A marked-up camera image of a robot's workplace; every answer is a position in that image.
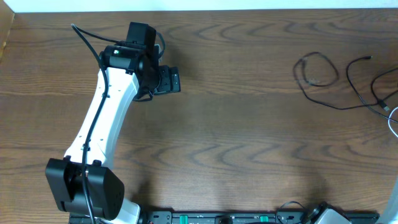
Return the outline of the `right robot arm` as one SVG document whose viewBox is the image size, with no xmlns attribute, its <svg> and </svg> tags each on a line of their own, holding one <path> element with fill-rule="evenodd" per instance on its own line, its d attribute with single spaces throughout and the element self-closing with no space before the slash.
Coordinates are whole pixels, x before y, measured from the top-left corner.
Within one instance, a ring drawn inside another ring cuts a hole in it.
<svg viewBox="0 0 398 224">
<path fill-rule="evenodd" d="M 390 199 L 382 215 L 370 217 L 349 218 L 347 214 L 337 210 L 335 207 L 325 203 L 319 204 L 303 219 L 303 223 L 313 224 L 354 224 L 355 222 L 364 223 L 365 219 L 375 224 L 397 223 L 397 181 L 391 192 Z"/>
</svg>

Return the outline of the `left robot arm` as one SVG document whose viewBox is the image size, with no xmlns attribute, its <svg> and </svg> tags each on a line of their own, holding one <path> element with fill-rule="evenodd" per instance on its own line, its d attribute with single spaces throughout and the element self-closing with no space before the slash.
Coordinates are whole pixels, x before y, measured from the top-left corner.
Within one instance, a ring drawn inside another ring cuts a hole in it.
<svg viewBox="0 0 398 224">
<path fill-rule="evenodd" d="M 45 168 L 57 208 L 88 223 L 138 223 L 138 204 L 112 171 L 124 118 L 134 101 L 180 91 L 177 67 L 160 65 L 163 49 L 109 45 L 101 52 L 95 94 L 63 159 Z"/>
</svg>

